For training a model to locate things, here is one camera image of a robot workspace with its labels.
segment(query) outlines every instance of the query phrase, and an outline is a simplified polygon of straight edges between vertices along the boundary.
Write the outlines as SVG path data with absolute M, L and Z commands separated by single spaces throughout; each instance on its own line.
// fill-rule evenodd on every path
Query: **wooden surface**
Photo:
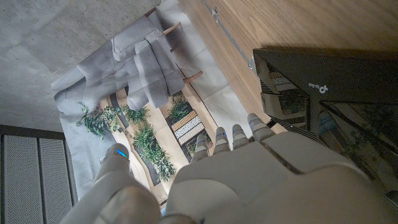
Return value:
M 398 51 L 395 1 L 205 1 L 211 9 L 217 7 L 220 22 L 247 58 L 253 49 L 262 47 Z M 179 3 L 246 111 L 268 122 L 257 76 L 202 0 Z

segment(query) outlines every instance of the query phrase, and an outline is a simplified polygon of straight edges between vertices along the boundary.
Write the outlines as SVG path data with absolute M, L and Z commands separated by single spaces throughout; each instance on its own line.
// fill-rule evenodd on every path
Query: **gray cushion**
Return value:
M 172 48 L 166 37 L 159 30 L 155 30 L 147 35 L 146 40 L 149 42 L 160 69 L 162 70 L 167 84 L 168 94 L 173 95 L 182 90 L 182 88 L 184 88 L 184 82 L 175 64 L 175 57 L 170 51 Z
M 77 67 L 86 77 L 86 85 L 90 86 L 116 71 L 113 63 L 112 43 L 108 41 Z
M 156 28 L 146 16 L 142 16 L 127 29 L 114 36 L 112 41 L 113 57 L 117 61 L 127 60 L 135 55 L 134 45 L 145 39 Z
M 166 81 L 148 41 L 136 44 L 134 61 L 149 103 L 155 108 L 165 105 L 169 100 Z

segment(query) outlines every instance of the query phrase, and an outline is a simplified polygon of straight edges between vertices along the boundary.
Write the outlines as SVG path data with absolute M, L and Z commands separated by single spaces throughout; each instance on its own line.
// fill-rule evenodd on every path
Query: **green plant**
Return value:
M 138 111 L 130 110 L 128 105 L 120 107 L 107 106 L 103 110 L 96 110 L 92 114 L 88 114 L 88 107 L 82 102 L 77 102 L 82 106 L 82 111 L 85 115 L 76 123 L 77 126 L 84 125 L 87 132 L 91 132 L 102 140 L 104 136 L 110 132 L 119 131 L 125 135 L 133 138 L 134 145 L 142 149 L 141 157 L 155 167 L 159 175 L 159 179 L 168 181 L 175 173 L 173 164 L 170 163 L 169 158 L 166 156 L 165 151 L 160 148 L 155 139 L 154 127 L 147 121 L 147 108 L 142 108 Z M 117 116 L 124 113 L 128 121 L 138 124 L 138 131 L 134 132 L 135 136 L 122 128 L 118 124 Z
M 187 100 L 182 95 L 181 91 L 174 94 L 172 97 L 172 107 L 169 109 L 169 118 L 172 123 L 176 123 L 185 117 L 188 112 Z
M 116 119 L 122 110 L 121 108 L 113 108 L 107 106 L 103 110 L 96 110 L 92 114 L 88 114 L 88 107 L 82 102 L 77 102 L 82 106 L 82 111 L 85 115 L 76 123 L 77 126 L 84 125 L 87 132 L 91 132 L 102 140 L 104 136 L 111 131 L 118 130 L 119 132 L 125 131 L 124 128 L 119 127 Z
M 160 148 L 154 135 L 154 128 L 147 122 L 139 125 L 138 131 L 134 133 L 134 145 L 142 149 L 141 157 L 155 167 L 159 179 L 168 181 L 175 173 L 173 164 L 170 163 L 165 151 Z
M 138 124 L 140 122 L 145 121 L 146 118 L 148 117 L 147 115 L 148 109 L 146 107 L 143 107 L 137 111 L 131 110 L 128 105 L 122 105 L 120 107 L 123 110 L 124 115 L 128 122 L 131 121 L 134 124 Z
M 197 146 L 196 139 L 192 139 L 191 141 L 189 141 L 185 144 L 185 147 L 187 148 L 187 151 L 188 151 L 189 155 L 191 156 L 191 158 L 195 154 L 196 146 Z

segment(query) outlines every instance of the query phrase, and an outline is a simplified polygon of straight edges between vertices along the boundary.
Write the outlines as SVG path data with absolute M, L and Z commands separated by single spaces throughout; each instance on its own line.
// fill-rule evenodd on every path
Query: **metal grate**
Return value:
M 72 207 L 63 141 L 39 139 L 39 143 L 46 221 L 59 223 Z
M 4 137 L 4 221 L 43 223 L 36 138 Z
M 295 127 L 295 126 L 293 126 L 293 125 L 291 125 L 289 123 L 286 123 L 285 121 L 282 121 L 280 119 L 277 119 L 277 118 L 275 118 L 273 116 L 270 116 L 270 117 L 272 118 L 272 120 L 274 120 L 275 122 L 278 122 L 280 125 L 282 125 L 286 130 L 302 134 L 302 135 L 304 135 L 304 136 L 306 136 L 306 137 L 308 137 L 308 138 L 310 138 L 310 139 L 312 139 L 314 141 L 317 141 L 317 142 L 319 142 L 320 144 L 323 145 L 321 140 L 319 140 L 319 137 L 318 137 L 317 134 L 315 134 L 315 133 L 313 133 L 311 131 L 304 130 L 302 128 Z
M 67 163 L 69 167 L 69 182 L 72 187 L 72 205 L 75 205 L 78 201 L 77 190 L 76 190 L 76 181 L 75 175 L 73 174 L 73 164 L 72 164 L 72 156 L 70 155 L 69 147 L 67 142 L 65 141 L 65 152 L 67 152 Z
M 263 93 L 268 93 L 268 94 L 273 94 L 274 92 L 272 92 L 272 90 L 263 82 L 260 80 L 261 83 L 261 91 Z

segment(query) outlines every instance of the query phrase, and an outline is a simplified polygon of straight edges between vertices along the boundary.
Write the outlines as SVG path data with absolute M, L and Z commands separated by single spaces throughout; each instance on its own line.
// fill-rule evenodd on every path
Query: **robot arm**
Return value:
M 199 135 L 164 217 L 112 147 L 101 177 L 64 223 L 396 223 L 397 210 L 347 158 L 297 133 L 275 134 L 255 114 L 248 122 L 253 138 L 234 125 L 233 150 L 218 128 L 212 156 Z

